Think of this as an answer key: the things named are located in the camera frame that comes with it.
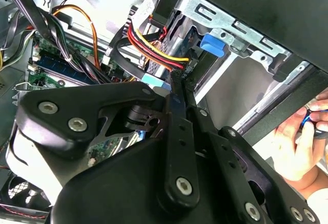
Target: white label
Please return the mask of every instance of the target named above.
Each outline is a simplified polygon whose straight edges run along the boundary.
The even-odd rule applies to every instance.
[[[132,16],[132,23],[135,30],[139,29],[141,24],[153,13],[154,9],[155,4],[153,0],[143,1],[142,5],[140,5],[136,13]]]

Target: cable tie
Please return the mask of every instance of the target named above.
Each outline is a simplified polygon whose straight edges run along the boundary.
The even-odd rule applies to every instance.
[[[65,61],[70,62],[72,59],[73,59],[73,56],[72,56],[72,54],[70,54],[70,57],[69,58],[65,58]]]

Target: blue clip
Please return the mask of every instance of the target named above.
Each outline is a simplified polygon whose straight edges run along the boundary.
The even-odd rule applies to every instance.
[[[153,85],[155,87],[163,87],[167,90],[171,90],[171,86],[169,84],[167,84],[166,82],[164,82],[163,80],[151,75],[151,74],[144,74],[141,81],[143,83],[146,83],[148,85]]]
[[[212,53],[213,55],[216,55],[217,57],[223,57],[224,56],[224,51],[223,48],[226,44],[222,42],[221,40],[217,39],[216,37],[210,35],[210,34],[205,34],[203,37],[203,40],[200,43],[200,47]]]

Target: fan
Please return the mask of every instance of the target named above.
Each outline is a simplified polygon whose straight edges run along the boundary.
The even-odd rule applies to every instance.
[[[44,192],[14,174],[9,176],[0,191],[1,202],[6,205],[39,211],[49,211],[50,202]]]

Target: red wire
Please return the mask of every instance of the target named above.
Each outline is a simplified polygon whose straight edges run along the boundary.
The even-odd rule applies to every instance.
[[[164,38],[167,34],[168,34],[168,30],[166,29],[166,27],[163,27],[163,33],[160,35],[159,39]]]
[[[0,205],[1,208],[4,208],[5,210],[7,210],[8,212],[12,213],[12,214],[16,214],[16,215],[21,215],[21,216],[24,216],[24,217],[29,217],[29,218],[33,218],[33,219],[45,219],[47,216],[46,215],[42,215],[42,216],[32,216],[32,215],[26,215],[26,214],[23,214],[23,213],[19,213],[19,212],[16,212],[16,211],[13,211],[11,209],[8,209],[2,205]]]
[[[176,66],[180,69],[183,69],[183,66],[180,65],[180,64],[177,64],[177,63],[174,63],[174,62],[171,62],[171,61],[168,61],[160,56],[157,56],[157,55],[154,55],[154,52],[149,50],[148,48],[144,48],[143,44],[141,44],[133,35],[132,35],[132,28],[131,26],[129,27],[129,30],[128,30],[128,35],[131,37],[131,39],[133,40],[134,43],[136,43],[139,47],[141,47],[144,51],[148,52],[151,56],[153,56],[154,58],[157,58],[159,60],[161,60],[162,62],[164,63],[167,63],[167,64],[170,64],[170,65],[173,65],[173,66]]]

